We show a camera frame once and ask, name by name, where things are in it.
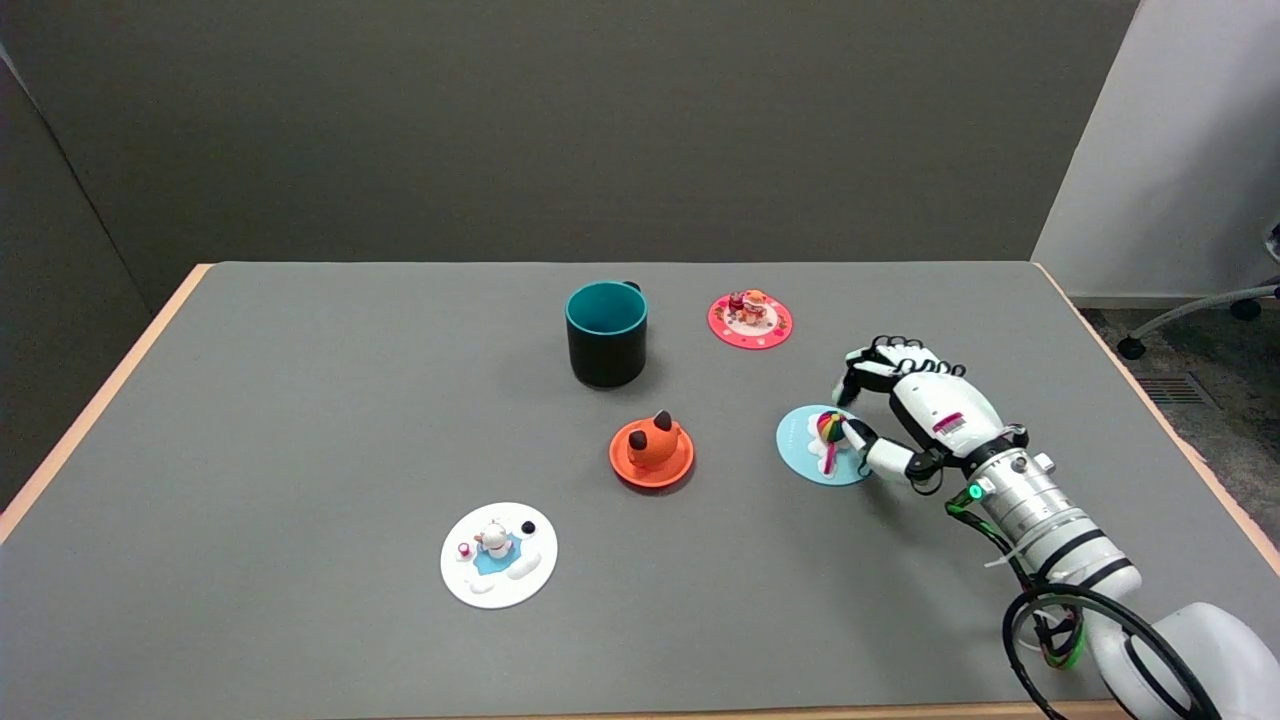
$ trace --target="mug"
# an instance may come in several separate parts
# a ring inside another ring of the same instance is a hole
[[[640,375],[649,332],[649,302],[634,282],[580,287],[564,304],[573,377],[594,388],[621,387]]]

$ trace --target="black cable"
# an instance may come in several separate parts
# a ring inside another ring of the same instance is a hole
[[[1007,559],[1009,568],[1014,571],[1014,577],[1018,578],[1019,588],[1024,592],[1033,588],[1036,583],[1030,574],[1027,573],[1027,569],[1023,568],[1018,557],[1014,557],[1014,547],[1007,539],[991,529],[980,518],[965,510],[964,506],[968,505],[968,501],[969,498],[966,492],[963,492],[952,498],[946,505],[947,515],[978,530],[984,538],[996,546],[1000,551],[1000,556]],[[1062,611],[1066,618],[1053,626],[1050,626],[1050,624],[1039,615],[1036,615],[1032,619],[1036,629],[1036,639],[1039,642],[1041,650],[1044,652],[1044,662],[1055,670],[1065,669],[1075,646],[1084,641],[1084,621],[1079,614],[1079,609],[1064,605]],[[1065,632],[1070,632],[1070,634],[1062,644],[1055,644],[1053,637]]]
[[[1023,685],[1023,689],[1027,691],[1027,696],[1032,698],[1032,702],[1036,703],[1036,707],[1038,707],[1046,717],[1050,720],[1068,720],[1065,715],[1053,710],[1048,698],[1046,698],[1044,694],[1036,687],[1036,683],[1032,682],[1030,675],[1027,673],[1027,666],[1023,664],[1021,659],[1018,657],[1018,646],[1015,644],[1014,638],[1018,634],[1019,625],[1027,621],[1028,614],[1034,616],[1034,611],[1041,607],[1064,605],[1064,602],[1073,602],[1076,606],[1106,615],[1119,623],[1126,634],[1130,637],[1137,635],[1147,643],[1147,647],[1149,647],[1160,661],[1169,667],[1169,670],[1178,679],[1178,683],[1192,700],[1192,707],[1189,711],[1187,708],[1176,708],[1179,716],[1202,720],[1221,720],[1222,715],[1217,711],[1212,698],[1208,697],[1208,692],[1204,691],[1204,685],[1199,683],[1196,674],[1187,666],[1187,662],[1179,657],[1178,652],[1165,638],[1160,635],[1160,633],[1156,632],[1155,628],[1139,618],[1134,611],[1115,600],[1098,593],[1097,591],[1062,583],[1048,583],[1024,591],[1014,598],[1014,602],[1009,605],[1000,628],[1000,635],[1005,646],[1005,656],[1009,659],[1010,669],[1014,671],[1018,682]]]

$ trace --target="green cable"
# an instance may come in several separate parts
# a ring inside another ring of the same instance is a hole
[[[1071,652],[1066,656],[1066,660],[1064,660],[1061,664],[1050,664],[1050,667],[1053,667],[1055,670],[1070,670],[1071,667],[1075,667],[1075,664],[1080,660],[1080,656],[1084,655],[1084,646],[1085,646],[1084,637],[1089,633],[1089,629],[1084,626],[1084,615],[1080,615],[1080,618],[1076,619],[1076,623],[1080,624],[1080,637],[1075,639],[1075,647],[1071,648]]]
[[[975,518],[972,512],[969,512],[965,509],[965,506],[973,503],[973,501],[974,497],[968,492],[966,488],[960,491],[955,497],[943,503],[943,507],[946,509],[947,515],[951,515],[957,520],[963,520],[964,516],[969,516],[970,519],[977,520],[977,523],[970,527],[973,527],[979,533],[987,536],[987,539],[995,542],[996,544],[1001,544],[1000,541],[1004,539],[1004,536],[1000,534],[1000,530],[997,530],[991,523]],[[1046,657],[1047,665],[1050,667],[1053,667],[1056,670],[1070,670],[1071,667],[1075,666],[1076,662],[1079,662],[1080,656],[1084,653],[1084,644],[1085,644],[1084,618],[1083,616],[1076,618],[1076,623],[1080,624],[1079,637],[1075,639],[1075,643],[1071,646],[1071,650],[1066,653],[1066,656],[1061,661],[1059,661],[1057,656]]]

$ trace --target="pink coaster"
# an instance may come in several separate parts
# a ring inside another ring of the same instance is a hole
[[[759,290],[731,292],[712,302],[707,324],[716,337],[744,350],[768,350],[791,337],[791,311]]]

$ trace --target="chair leg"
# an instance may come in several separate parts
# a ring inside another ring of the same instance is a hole
[[[1258,299],[1261,297],[1280,297],[1280,277],[1268,279],[1267,284],[1263,286],[1238,290],[1235,292],[1224,292],[1221,295],[1213,295],[1211,297],[1204,297],[1194,302],[1174,307],[1172,310],[1134,328],[1124,340],[1116,343],[1116,350],[1126,360],[1137,360],[1147,351],[1147,347],[1142,343],[1142,336],[1160,328],[1161,325],[1167,325],[1178,318],[1206,307],[1230,305],[1231,315],[1243,320],[1252,320],[1262,313],[1262,306],[1258,305]]]

